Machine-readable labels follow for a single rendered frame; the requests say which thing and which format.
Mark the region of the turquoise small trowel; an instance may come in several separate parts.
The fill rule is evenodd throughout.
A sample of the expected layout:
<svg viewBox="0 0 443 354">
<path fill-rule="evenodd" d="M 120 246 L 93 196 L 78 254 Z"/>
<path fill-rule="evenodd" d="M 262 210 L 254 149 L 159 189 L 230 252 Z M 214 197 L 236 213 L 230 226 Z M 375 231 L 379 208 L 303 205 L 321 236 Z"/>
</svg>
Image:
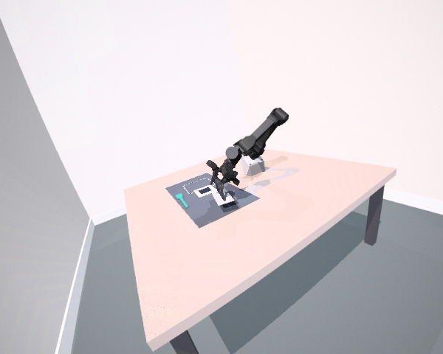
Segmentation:
<svg viewBox="0 0 443 354">
<path fill-rule="evenodd" d="M 188 205 L 184 202 L 184 200 L 182 199 L 182 198 L 184 198 L 183 197 L 183 195 L 180 193 L 180 194 L 178 194 L 178 195 L 175 195 L 175 197 L 176 197 L 176 199 L 178 200 L 180 200 L 182 203 L 183 203 L 183 205 L 185 206 L 185 208 L 187 209 L 188 208 Z"/>
</svg>

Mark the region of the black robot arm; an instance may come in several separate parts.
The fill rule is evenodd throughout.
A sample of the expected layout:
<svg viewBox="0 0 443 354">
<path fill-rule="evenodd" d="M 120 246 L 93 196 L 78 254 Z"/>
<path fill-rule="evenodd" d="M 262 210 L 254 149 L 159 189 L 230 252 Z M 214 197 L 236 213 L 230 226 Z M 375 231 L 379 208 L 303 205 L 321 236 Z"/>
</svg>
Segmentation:
<svg viewBox="0 0 443 354">
<path fill-rule="evenodd" d="M 257 159 L 260 155 L 263 155 L 268 138 L 270 138 L 278 126 L 283 125 L 288 119 L 289 115 L 283 109 L 273 109 L 256 131 L 238 140 L 233 144 L 234 147 L 231 146 L 226 149 L 226 157 L 235 164 L 239 162 L 242 155 L 249 155 L 252 160 Z M 225 162 L 219 168 L 222 176 L 228 179 L 236 178 L 238 172 L 233 170 L 232 165 L 228 166 L 227 164 L 228 163 Z"/>
</svg>

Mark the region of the grey rectangular mat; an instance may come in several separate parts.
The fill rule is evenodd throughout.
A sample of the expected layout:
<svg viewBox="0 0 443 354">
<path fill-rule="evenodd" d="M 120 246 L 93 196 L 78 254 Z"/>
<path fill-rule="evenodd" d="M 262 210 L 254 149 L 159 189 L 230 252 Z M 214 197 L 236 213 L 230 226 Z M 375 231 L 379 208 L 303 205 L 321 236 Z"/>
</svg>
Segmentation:
<svg viewBox="0 0 443 354">
<path fill-rule="evenodd" d="M 212 193 L 199 198 L 194 190 L 210 185 L 211 179 L 212 175 L 205 173 L 166 188 L 175 202 L 178 203 L 184 212 L 186 212 L 188 217 L 190 217 L 190 219 L 199 228 L 217 221 L 223 216 L 226 216 L 239 208 L 245 207 L 246 205 L 261 199 L 229 183 L 225 183 L 224 188 L 226 191 L 228 191 L 234 201 L 218 206 Z M 189 194 L 186 190 L 189 192 Z M 183 203 L 179 199 L 177 200 L 175 197 L 175 195 L 180 193 L 184 197 L 182 199 L 188 205 L 187 209 Z"/>
</svg>

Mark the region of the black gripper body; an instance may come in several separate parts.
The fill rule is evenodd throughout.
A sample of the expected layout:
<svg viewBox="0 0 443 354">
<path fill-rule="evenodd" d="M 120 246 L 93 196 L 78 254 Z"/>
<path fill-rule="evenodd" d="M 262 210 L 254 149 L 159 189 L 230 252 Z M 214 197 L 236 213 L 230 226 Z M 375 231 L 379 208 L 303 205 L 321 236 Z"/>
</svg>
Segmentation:
<svg viewBox="0 0 443 354">
<path fill-rule="evenodd" d="M 224 163 L 225 162 L 227 162 L 228 164 L 228 166 L 233 166 L 233 168 L 235 168 L 236 167 L 236 164 L 234 163 L 234 162 L 232 162 L 232 161 L 230 161 L 228 158 L 226 158 L 225 160 L 224 160 Z M 224 164 L 223 163 L 223 164 Z M 214 162 L 212 162 L 211 160 L 208 160 L 207 161 L 207 166 L 208 167 L 210 167 L 210 168 L 212 168 L 215 172 L 217 172 L 217 173 L 222 173 L 220 170 L 219 170 L 219 167 L 217 167 L 217 164 L 216 163 L 214 163 Z M 225 177 L 226 178 L 226 177 Z M 240 181 L 237 179 L 237 178 L 231 178 L 231 179 L 228 179 L 228 178 L 226 178 L 228 181 L 232 181 L 235 185 L 239 185 L 239 183 L 240 183 Z"/>
</svg>

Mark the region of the peach square tile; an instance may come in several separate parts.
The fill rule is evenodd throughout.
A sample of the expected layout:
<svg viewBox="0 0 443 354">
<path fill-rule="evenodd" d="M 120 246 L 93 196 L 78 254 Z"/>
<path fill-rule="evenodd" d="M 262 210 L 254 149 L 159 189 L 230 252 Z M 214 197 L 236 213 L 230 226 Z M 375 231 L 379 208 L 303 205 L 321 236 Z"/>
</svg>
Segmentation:
<svg viewBox="0 0 443 354">
<path fill-rule="evenodd" d="M 196 195 L 197 195 L 199 198 L 201 198 L 201 197 L 203 197 L 203 196 L 205 196 L 205 195 L 209 195 L 209 194 L 211 194 L 211 190 L 215 190 L 215 188 L 212 187 L 211 185 L 208 185 L 208 186 L 206 186 L 206 187 L 203 187 L 203 188 L 200 188 L 200 189 L 194 190 L 194 192 L 196 193 Z"/>
</svg>

